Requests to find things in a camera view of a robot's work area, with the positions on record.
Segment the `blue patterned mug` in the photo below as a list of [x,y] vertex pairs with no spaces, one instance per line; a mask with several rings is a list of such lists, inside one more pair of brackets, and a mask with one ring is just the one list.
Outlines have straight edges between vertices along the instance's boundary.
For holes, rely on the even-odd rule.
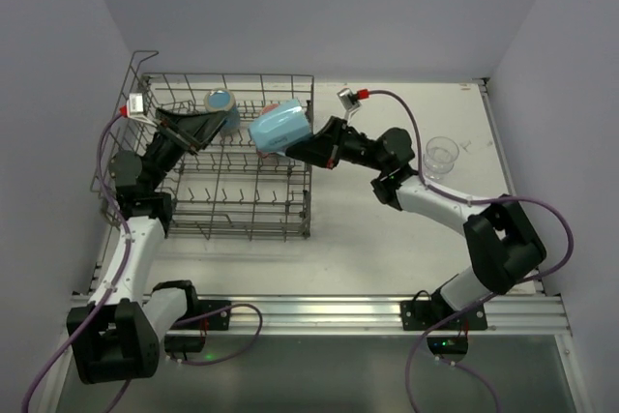
[[225,112],[226,119],[221,128],[222,134],[230,134],[236,131],[241,123],[240,113],[236,103],[235,95],[226,88],[216,88],[211,90],[203,100],[205,109],[208,112]]

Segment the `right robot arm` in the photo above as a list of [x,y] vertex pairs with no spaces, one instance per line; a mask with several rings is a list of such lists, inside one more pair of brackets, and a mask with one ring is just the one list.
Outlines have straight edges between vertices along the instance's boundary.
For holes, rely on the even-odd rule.
[[470,265],[430,295],[427,314],[434,321],[489,295],[506,294],[546,258],[545,246],[518,202],[501,196],[496,203],[484,204],[456,192],[440,195],[425,186],[411,165],[415,154],[405,129],[390,128],[370,139],[333,117],[284,153],[327,169],[341,161],[374,169],[378,175],[371,186],[380,203],[436,221],[465,239]]

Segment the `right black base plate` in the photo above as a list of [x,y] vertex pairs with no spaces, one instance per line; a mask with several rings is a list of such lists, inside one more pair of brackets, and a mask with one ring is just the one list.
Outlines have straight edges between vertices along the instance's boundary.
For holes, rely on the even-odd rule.
[[[413,297],[399,302],[399,316],[404,331],[424,331],[455,313],[437,292],[430,294],[421,290]],[[483,331],[487,328],[485,309],[479,306],[442,325],[440,330]]]

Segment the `aluminium mounting rail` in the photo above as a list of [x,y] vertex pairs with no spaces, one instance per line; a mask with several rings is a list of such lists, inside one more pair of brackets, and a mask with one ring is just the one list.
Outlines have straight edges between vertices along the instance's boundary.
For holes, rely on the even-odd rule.
[[[396,296],[201,295],[207,308],[214,300],[253,305],[263,315],[264,336],[418,336],[424,329],[405,323],[400,304],[411,298]],[[508,295],[475,310],[473,320],[434,336],[564,336],[571,332],[558,297]]]

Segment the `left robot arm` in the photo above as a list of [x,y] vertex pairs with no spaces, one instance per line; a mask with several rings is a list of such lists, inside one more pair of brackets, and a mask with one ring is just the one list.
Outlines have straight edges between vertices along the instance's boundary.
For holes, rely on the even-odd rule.
[[224,126],[224,111],[175,113],[159,109],[144,153],[119,150],[100,179],[120,222],[117,247],[87,305],[70,311],[67,330],[80,380],[85,384],[148,378],[156,372],[163,340],[180,319],[194,316],[196,291],[188,280],[166,281],[144,296],[157,252],[168,236],[174,201],[160,185],[187,154],[205,149]]

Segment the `left black controller box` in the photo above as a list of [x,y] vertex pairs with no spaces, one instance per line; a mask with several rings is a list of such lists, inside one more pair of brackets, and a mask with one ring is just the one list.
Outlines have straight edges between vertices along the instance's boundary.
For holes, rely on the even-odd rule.
[[163,348],[170,357],[187,359],[189,354],[200,353],[206,342],[204,335],[199,336],[166,336]]

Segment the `pink patterned mug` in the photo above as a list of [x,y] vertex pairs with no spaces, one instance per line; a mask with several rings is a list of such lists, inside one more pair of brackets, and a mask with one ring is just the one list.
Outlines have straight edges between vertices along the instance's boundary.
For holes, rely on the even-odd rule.
[[[270,103],[266,106],[264,106],[262,108],[262,110],[260,111],[260,115],[264,115],[267,114],[275,109],[277,109],[280,106],[279,103]],[[263,161],[266,160],[276,160],[280,157],[280,155],[278,153],[263,153],[260,151],[257,151],[257,155],[259,156],[259,158]]]

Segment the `black controller box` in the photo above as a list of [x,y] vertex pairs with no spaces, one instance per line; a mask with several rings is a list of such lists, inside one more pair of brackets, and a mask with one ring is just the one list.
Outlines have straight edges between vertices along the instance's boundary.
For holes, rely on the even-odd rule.
[[439,357],[463,357],[468,352],[469,343],[465,336],[429,337],[427,346],[432,354]]
[[187,359],[189,354],[200,353],[206,342],[204,335],[199,336],[166,336],[163,348],[170,357]]

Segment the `right black controller box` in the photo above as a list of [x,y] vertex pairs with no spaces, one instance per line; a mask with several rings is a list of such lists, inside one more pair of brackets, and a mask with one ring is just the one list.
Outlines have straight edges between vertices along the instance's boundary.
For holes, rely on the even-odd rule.
[[469,343],[465,336],[429,337],[427,346],[432,354],[439,357],[463,357],[468,352]]

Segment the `clear glass cup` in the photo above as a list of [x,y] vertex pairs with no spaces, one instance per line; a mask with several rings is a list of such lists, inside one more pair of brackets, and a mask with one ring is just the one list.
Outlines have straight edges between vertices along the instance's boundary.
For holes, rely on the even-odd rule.
[[456,164],[458,157],[459,148],[449,137],[436,136],[430,139],[426,144],[424,158],[436,162],[453,162]]
[[443,180],[455,166],[453,162],[436,162],[427,158],[423,158],[422,164],[424,177],[432,181]]

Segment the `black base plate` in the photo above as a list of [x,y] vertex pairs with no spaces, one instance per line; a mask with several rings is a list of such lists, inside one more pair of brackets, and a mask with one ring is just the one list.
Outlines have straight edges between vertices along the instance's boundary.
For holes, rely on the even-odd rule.
[[228,300],[200,300],[198,314],[212,313],[211,316],[195,323],[195,327],[203,333],[209,331],[227,331],[230,322],[231,302]]
[[[455,313],[437,292],[430,294],[421,290],[413,297],[399,302],[399,316],[404,331],[424,331]],[[440,330],[483,331],[487,328],[485,309],[479,306],[442,325]]]

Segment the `light blue faceted cup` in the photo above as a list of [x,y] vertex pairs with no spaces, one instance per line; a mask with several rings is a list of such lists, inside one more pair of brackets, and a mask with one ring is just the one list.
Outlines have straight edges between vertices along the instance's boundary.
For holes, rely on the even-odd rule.
[[284,153],[293,144],[311,137],[312,128],[301,102],[293,99],[263,111],[250,123],[249,134],[259,153]]

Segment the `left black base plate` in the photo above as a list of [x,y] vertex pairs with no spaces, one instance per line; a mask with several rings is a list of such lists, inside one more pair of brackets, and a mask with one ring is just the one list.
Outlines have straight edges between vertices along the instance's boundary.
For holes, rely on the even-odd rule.
[[195,327],[203,333],[209,331],[227,331],[230,322],[231,302],[228,300],[200,300],[198,314],[212,313],[211,316],[195,323]]

